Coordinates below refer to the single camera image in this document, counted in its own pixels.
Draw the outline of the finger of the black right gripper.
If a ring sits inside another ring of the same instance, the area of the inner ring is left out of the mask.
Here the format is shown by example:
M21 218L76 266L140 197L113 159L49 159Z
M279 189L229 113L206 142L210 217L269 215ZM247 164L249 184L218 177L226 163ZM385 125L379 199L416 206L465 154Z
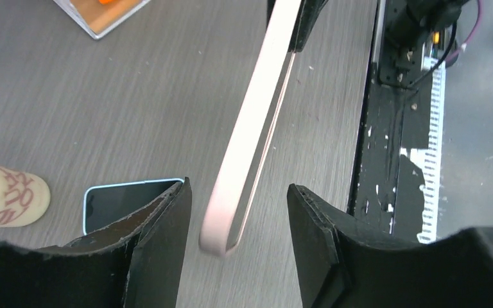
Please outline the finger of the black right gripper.
M267 1L266 52L300 53L326 1ZM285 50L284 42L289 40Z

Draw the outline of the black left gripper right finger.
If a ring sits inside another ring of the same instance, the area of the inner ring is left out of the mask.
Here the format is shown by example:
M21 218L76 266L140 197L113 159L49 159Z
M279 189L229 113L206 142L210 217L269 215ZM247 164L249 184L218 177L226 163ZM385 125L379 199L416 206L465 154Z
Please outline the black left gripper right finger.
M420 244L303 185L288 187L287 203L304 307L493 307L493 227Z

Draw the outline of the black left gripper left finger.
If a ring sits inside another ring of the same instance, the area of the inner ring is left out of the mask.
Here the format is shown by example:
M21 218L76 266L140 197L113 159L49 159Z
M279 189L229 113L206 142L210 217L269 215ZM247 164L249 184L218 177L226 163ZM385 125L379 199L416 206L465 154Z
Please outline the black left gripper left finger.
M174 307L191 207L183 179L65 246L0 241L0 307Z

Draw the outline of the pink phone case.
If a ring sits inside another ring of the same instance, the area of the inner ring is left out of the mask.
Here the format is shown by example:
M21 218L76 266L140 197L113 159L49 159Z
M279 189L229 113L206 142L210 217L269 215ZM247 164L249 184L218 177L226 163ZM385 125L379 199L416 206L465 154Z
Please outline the pink phone case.
M209 199L199 235L202 251L223 257L264 122L300 10L300 1L276 1L257 62Z

